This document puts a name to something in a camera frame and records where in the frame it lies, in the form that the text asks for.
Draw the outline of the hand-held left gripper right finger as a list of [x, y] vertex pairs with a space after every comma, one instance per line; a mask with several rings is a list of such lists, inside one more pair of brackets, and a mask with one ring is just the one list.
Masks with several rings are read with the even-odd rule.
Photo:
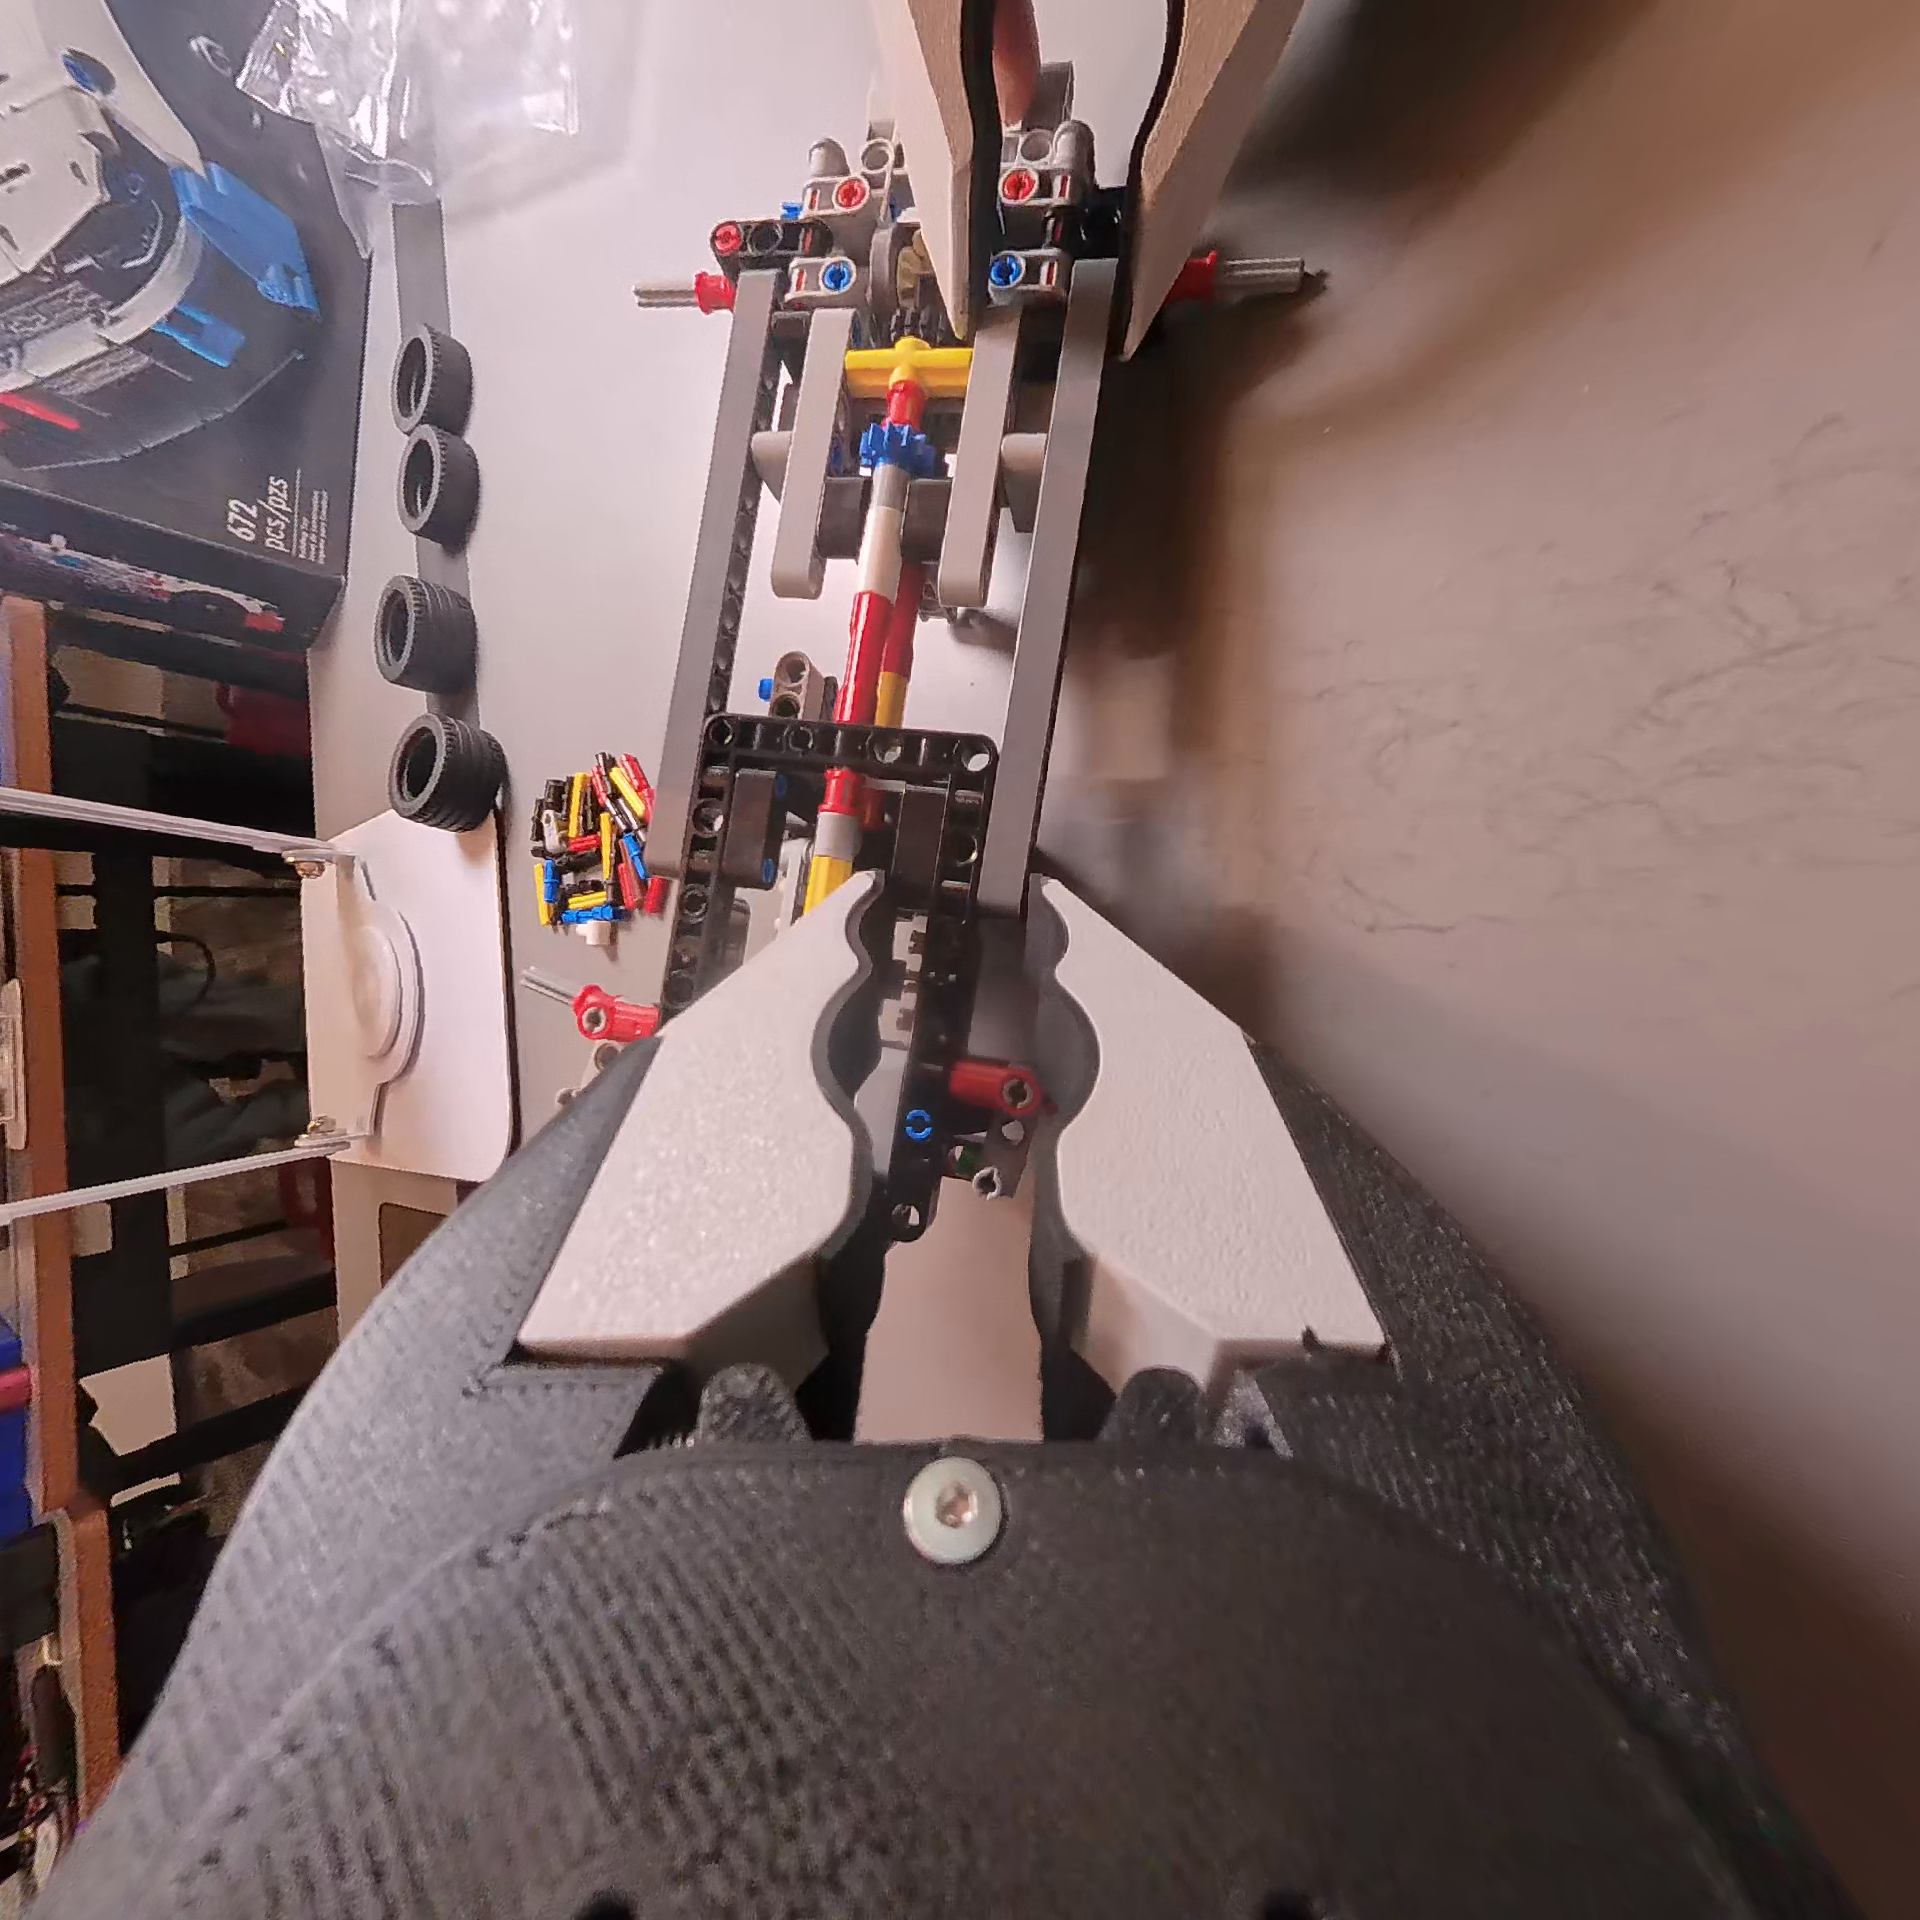
[[1068, 1345], [1104, 1388], [1143, 1373], [1220, 1403], [1238, 1373], [1381, 1358], [1388, 1333], [1249, 1034], [1058, 878], [1070, 1098], [1052, 1182], [1084, 1304]]

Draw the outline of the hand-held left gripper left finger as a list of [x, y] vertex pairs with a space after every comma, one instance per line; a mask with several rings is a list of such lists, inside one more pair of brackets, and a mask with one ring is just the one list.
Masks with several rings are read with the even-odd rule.
[[535, 1358], [752, 1362], [828, 1355], [817, 1259], [871, 1198], [871, 1142], [829, 1030], [871, 976], [862, 872], [719, 982], [654, 1043], [523, 1318]]

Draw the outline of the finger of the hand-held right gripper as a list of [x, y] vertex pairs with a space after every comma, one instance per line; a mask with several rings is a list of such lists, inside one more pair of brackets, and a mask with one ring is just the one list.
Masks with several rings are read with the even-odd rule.
[[1120, 358], [1143, 342], [1209, 218], [1302, 3], [1165, 3], [1163, 61], [1121, 195]]
[[876, 3], [874, 32], [950, 323], [974, 328], [988, 311], [988, 262], [1000, 243], [996, 4]]

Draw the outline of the lego car chassis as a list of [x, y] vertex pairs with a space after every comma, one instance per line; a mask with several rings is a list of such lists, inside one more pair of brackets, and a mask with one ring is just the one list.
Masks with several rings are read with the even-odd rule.
[[893, 119], [817, 142], [795, 195], [711, 229], [642, 306], [730, 319], [709, 496], [654, 787], [660, 989], [523, 986], [612, 1063], [874, 872], [888, 920], [876, 1212], [926, 1233], [947, 1181], [1017, 1188], [1050, 1087], [980, 1030], [1041, 811], [1095, 409], [1120, 339], [1125, 187], [1095, 183], [1070, 66], [1000, 137], [1000, 243], [950, 325]]

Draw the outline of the pile of small lego pins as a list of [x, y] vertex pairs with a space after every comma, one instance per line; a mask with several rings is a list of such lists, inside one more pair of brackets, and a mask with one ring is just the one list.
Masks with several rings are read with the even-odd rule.
[[540, 925], [612, 948], [623, 927], [660, 920], [671, 880], [653, 861], [653, 815], [654, 787], [631, 751], [540, 782], [528, 829]]

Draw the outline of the black lego set box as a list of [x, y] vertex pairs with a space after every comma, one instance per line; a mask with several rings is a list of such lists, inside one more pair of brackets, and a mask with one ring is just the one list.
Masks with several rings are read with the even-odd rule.
[[6, 589], [307, 653], [338, 605], [370, 268], [264, 3], [2, 4]]

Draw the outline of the white stand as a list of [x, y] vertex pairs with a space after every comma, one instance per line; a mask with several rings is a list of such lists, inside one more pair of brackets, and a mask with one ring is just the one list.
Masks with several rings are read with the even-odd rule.
[[23, 846], [59, 826], [85, 852], [242, 852], [301, 872], [309, 1090], [325, 1114], [295, 1146], [8, 1200], [2, 1221], [120, 1201], [293, 1163], [480, 1182], [516, 1136], [512, 980], [494, 826], [444, 832], [382, 812], [322, 839], [33, 788], [2, 788]]

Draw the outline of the black rubber tire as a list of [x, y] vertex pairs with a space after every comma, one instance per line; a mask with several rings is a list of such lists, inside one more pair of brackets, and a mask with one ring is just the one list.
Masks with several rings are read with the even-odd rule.
[[387, 683], [466, 695], [478, 672], [478, 616], [460, 589], [398, 574], [378, 599], [376, 664]]
[[481, 828], [507, 784], [507, 751], [485, 727], [446, 714], [421, 714], [389, 759], [389, 807], [421, 828]]
[[399, 433], [430, 426], [463, 437], [472, 395], [471, 353], [450, 330], [417, 323], [399, 340], [389, 380], [389, 407]]
[[460, 433], [421, 422], [406, 436], [398, 468], [398, 516], [417, 541], [463, 553], [480, 492], [478, 453]]

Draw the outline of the dark grey strip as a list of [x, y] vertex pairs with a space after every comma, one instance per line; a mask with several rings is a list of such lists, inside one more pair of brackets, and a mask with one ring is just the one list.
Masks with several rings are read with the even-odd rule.
[[[456, 339], [460, 339], [450, 317], [450, 276], [447, 276], [447, 241], [446, 241], [444, 206], [404, 205], [393, 217], [393, 231], [394, 231], [399, 340], [417, 323], [435, 323], [450, 330]], [[472, 362], [472, 388], [474, 388], [472, 395], [472, 414], [474, 414], [474, 398], [478, 398], [474, 362]], [[471, 443], [472, 414], [467, 422], [467, 433], [463, 436], [467, 443]], [[406, 433], [399, 436], [401, 443], [399, 443], [398, 468], [404, 453]], [[460, 589], [472, 603], [467, 548], [463, 553], [446, 553], [426, 541], [417, 541], [406, 529], [404, 532], [412, 538], [417, 553], [404, 574], [417, 574], [421, 580], [428, 580], [447, 589]], [[467, 688], [466, 695], [430, 695], [430, 694], [424, 695], [433, 709], [467, 714], [474, 700], [474, 688], [478, 688], [478, 672], [474, 672], [474, 683]]]

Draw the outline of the clear plastic bag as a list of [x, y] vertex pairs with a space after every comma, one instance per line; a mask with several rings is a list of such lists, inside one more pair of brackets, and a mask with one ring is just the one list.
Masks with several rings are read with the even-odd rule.
[[516, 130], [518, 4], [278, 3], [233, 71], [261, 109], [305, 123], [344, 218], [428, 205]]

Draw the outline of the black metal rack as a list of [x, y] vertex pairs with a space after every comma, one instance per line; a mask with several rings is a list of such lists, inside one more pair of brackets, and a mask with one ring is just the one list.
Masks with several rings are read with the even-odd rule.
[[[253, 694], [48, 628], [52, 782], [74, 799], [280, 832], [314, 828], [301, 698]], [[64, 857], [69, 1181], [110, 1186], [288, 1146], [307, 1124], [297, 883], [264, 855]], [[322, 1163], [78, 1209], [78, 1375], [175, 1358], [266, 1302], [334, 1304]]]

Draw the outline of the wooden shelf unit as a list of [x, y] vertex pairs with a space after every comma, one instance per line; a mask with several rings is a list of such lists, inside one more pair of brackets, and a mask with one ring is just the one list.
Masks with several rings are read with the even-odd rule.
[[[52, 790], [46, 613], [6, 600], [6, 787]], [[6, 980], [19, 986], [23, 1146], [6, 1148], [6, 1195], [69, 1188], [56, 857], [6, 852]], [[56, 1663], [76, 1747], [76, 1820], [106, 1801], [123, 1761], [110, 1517], [78, 1458], [74, 1225], [64, 1212], [6, 1229], [23, 1349], [35, 1371], [30, 1489], [59, 1543]]]

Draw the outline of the blue plastic bin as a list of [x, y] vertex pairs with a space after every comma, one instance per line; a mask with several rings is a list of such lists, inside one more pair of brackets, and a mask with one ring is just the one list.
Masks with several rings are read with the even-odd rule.
[[2, 1333], [2, 1414], [0, 1414], [0, 1495], [2, 1543], [35, 1529], [35, 1497], [30, 1492], [30, 1427], [35, 1408], [35, 1371], [26, 1362], [19, 1332], [8, 1318]]

